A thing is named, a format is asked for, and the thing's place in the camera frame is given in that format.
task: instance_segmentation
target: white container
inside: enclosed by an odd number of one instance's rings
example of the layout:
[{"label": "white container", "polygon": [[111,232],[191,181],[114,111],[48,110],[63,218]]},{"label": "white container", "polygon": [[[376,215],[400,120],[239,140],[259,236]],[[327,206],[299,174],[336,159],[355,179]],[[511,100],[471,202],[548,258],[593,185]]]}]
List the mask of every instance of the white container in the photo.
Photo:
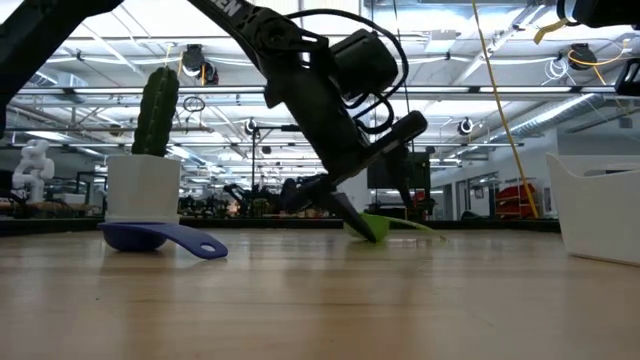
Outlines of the white container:
[{"label": "white container", "polygon": [[151,155],[110,156],[106,222],[177,224],[180,161]]}]

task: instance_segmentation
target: white robot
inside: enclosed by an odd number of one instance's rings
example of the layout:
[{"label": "white robot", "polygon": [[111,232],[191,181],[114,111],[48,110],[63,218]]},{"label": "white robot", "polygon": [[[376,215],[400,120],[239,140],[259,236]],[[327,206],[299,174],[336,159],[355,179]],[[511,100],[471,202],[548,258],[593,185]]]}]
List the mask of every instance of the white robot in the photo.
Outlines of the white robot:
[{"label": "white robot", "polygon": [[46,152],[49,142],[46,140],[29,140],[27,146],[22,148],[22,160],[13,172],[13,186],[24,187],[29,184],[31,196],[28,203],[39,203],[44,199],[44,180],[53,179],[55,164],[47,158]]}]

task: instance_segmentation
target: blue scoop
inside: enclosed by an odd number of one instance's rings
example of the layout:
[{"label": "blue scoop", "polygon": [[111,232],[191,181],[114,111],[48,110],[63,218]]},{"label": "blue scoop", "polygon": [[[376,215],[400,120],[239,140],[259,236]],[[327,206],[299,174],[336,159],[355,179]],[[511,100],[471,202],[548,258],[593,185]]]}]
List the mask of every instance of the blue scoop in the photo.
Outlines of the blue scoop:
[{"label": "blue scoop", "polygon": [[116,222],[98,224],[98,228],[109,246],[124,252],[154,251],[169,239],[202,259],[229,254],[227,247],[211,235],[177,224]]}]

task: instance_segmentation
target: green object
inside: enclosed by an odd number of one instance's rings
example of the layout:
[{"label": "green object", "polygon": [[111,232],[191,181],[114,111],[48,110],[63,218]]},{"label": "green object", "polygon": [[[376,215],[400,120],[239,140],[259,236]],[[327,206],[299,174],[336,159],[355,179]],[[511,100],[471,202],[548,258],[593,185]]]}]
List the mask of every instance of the green object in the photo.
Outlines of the green object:
[{"label": "green object", "polygon": [[131,149],[133,154],[164,157],[179,89],[178,74],[168,67],[158,68],[149,76],[140,103],[138,127]]},{"label": "green object", "polygon": [[[437,235],[441,240],[446,240],[444,236],[440,235],[437,231],[431,229],[430,227],[424,226],[422,224],[414,223],[412,221],[396,219],[396,218],[380,216],[380,215],[371,215],[366,213],[360,213],[360,217],[362,217],[362,219],[369,225],[369,227],[373,231],[373,234],[376,237],[376,242],[384,241],[384,239],[387,237],[387,234],[389,234],[389,230],[391,229],[392,222],[411,226],[416,228],[417,230],[424,231],[429,235]],[[358,234],[358,232],[356,232],[347,223],[344,223],[344,229],[347,231],[349,235],[364,239],[360,234]]]}]

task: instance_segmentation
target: green spatula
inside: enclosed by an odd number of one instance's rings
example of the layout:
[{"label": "green spatula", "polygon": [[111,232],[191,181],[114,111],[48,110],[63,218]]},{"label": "green spatula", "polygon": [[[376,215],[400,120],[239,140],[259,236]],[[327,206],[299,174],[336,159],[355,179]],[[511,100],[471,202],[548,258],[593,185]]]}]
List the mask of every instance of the green spatula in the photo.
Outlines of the green spatula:
[{"label": "green spatula", "polygon": [[[371,231],[373,231],[373,234],[376,236],[376,242],[384,241],[384,239],[387,237],[387,234],[389,234],[389,230],[391,228],[392,222],[414,227],[418,230],[424,231],[429,235],[436,235],[443,241],[447,240],[444,236],[439,234],[437,231],[431,229],[430,227],[417,224],[412,221],[396,219],[396,218],[380,216],[380,215],[371,215],[367,213],[360,213],[360,217],[362,217],[362,219],[371,228]],[[360,234],[358,234],[357,231],[353,230],[353,228],[349,226],[347,223],[344,223],[344,229],[347,231],[349,235],[360,238],[360,239],[364,239]]]}]

